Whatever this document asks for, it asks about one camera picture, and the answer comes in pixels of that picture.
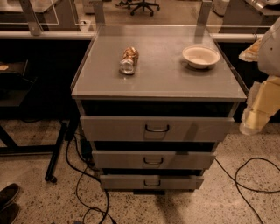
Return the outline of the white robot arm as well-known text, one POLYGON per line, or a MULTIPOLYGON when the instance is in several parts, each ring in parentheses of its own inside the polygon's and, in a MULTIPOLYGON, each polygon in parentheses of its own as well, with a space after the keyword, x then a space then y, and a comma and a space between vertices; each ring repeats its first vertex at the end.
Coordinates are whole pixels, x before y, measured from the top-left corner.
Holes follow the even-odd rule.
POLYGON ((239 59, 256 62, 267 80, 254 82, 248 92, 247 107, 241 116, 240 132, 254 135, 280 110, 280 18, 261 39, 242 51, 239 59))

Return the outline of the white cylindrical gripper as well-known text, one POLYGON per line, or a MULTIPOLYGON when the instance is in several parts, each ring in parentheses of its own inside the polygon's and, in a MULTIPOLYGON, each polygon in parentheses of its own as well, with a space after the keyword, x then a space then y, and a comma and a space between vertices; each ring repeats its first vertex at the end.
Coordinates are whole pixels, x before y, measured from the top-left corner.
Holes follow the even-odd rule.
POLYGON ((253 136, 261 131, 270 118, 280 109, 280 78, 270 76, 267 80, 254 82, 250 88, 247 107, 239 131, 253 136))

